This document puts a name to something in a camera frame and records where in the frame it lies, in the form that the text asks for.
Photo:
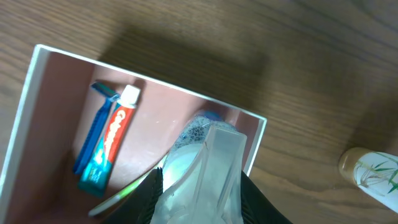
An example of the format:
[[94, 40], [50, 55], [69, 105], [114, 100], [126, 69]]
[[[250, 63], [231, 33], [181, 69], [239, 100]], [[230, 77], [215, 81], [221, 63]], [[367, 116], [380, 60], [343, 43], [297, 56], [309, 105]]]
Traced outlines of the clear pump soap bottle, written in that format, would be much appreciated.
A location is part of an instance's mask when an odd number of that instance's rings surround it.
[[195, 115], [165, 159], [163, 193], [151, 223], [241, 224], [246, 140], [214, 112]]

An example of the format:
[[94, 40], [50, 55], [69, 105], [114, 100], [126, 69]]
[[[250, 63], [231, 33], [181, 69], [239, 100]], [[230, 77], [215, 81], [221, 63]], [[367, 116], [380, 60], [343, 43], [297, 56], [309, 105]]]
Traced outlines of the green white toothbrush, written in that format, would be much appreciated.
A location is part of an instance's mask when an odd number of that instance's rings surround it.
[[119, 203], [124, 198], [126, 198], [129, 194], [131, 194], [133, 191], [135, 191], [138, 188], [138, 186], [144, 181], [144, 179], [150, 174], [150, 172], [153, 169], [163, 166], [166, 157], [167, 156], [165, 155], [163, 158], [161, 158], [161, 160], [158, 163], [156, 163], [156, 165], [154, 165], [151, 169], [149, 169], [145, 174], [140, 176], [138, 179], [134, 180], [132, 183], [127, 185], [125, 188], [120, 190], [118, 193], [114, 194], [112, 197], [108, 198], [101, 204], [97, 205], [95, 208], [91, 209], [88, 212], [88, 216], [89, 217], [98, 216], [98, 215], [104, 213], [105, 211], [109, 210], [111, 207], [113, 207], [114, 205]]

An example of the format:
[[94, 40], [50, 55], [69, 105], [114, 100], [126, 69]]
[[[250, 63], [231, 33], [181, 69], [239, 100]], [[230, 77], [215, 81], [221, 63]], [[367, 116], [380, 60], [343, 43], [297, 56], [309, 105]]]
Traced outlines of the blue disposable razor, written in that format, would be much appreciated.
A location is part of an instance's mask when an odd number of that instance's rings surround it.
[[81, 151], [74, 163], [73, 173], [75, 175], [81, 175], [87, 166], [90, 157], [96, 147], [98, 139], [100, 138], [101, 132], [106, 124], [111, 107], [115, 101], [120, 98], [120, 94], [115, 90], [110, 89], [104, 83], [94, 82], [91, 84], [91, 88], [96, 90], [104, 97], [104, 104], [97, 111], [96, 116], [91, 124], [90, 130], [86, 136]]

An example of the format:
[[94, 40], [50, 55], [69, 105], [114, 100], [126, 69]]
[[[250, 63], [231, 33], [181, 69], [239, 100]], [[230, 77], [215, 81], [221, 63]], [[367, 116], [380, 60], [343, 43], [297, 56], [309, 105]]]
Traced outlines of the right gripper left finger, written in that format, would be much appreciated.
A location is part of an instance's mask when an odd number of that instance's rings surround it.
[[149, 172], [137, 189], [102, 224], [149, 224], [162, 194], [162, 169], [156, 168]]

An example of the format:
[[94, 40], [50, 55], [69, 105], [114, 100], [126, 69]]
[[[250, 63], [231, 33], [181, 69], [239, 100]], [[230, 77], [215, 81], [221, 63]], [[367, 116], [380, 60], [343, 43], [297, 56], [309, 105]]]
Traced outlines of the white cardboard box pink interior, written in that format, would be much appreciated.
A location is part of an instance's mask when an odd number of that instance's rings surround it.
[[170, 149], [201, 110], [212, 110], [248, 140], [243, 171], [250, 173], [267, 120], [194, 91], [81, 55], [35, 46], [1, 172], [2, 223], [91, 223], [102, 198], [78, 188], [72, 171], [104, 98], [90, 88], [103, 81], [122, 91], [141, 89], [105, 195], [138, 179]]

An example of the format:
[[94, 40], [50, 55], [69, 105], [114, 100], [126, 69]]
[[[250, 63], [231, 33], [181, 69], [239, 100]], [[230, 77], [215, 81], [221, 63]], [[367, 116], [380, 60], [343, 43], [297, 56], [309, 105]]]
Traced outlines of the red green toothpaste tube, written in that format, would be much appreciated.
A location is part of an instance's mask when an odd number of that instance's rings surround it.
[[141, 90], [136, 86], [126, 85], [119, 94], [120, 98], [111, 107], [90, 160], [79, 175], [79, 188], [99, 197], [105, 193], [116, 156], [136, 112]]

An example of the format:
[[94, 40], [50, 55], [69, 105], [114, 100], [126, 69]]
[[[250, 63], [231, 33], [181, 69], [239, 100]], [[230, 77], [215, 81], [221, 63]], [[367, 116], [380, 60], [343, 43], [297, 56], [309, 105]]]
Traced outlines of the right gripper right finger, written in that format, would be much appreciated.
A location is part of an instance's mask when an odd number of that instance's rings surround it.
[[241, 213], [244, 224], [292, 224], [252, 180], [241, 172]]

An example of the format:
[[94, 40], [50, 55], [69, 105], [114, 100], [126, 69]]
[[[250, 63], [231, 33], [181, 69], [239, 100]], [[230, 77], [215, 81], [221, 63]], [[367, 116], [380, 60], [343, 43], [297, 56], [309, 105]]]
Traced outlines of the white botanical lotion tube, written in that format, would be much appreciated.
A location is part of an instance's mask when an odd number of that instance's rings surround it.
[[354, 147], [338, 163], [341, 176], [397, 212], [397, 156]]

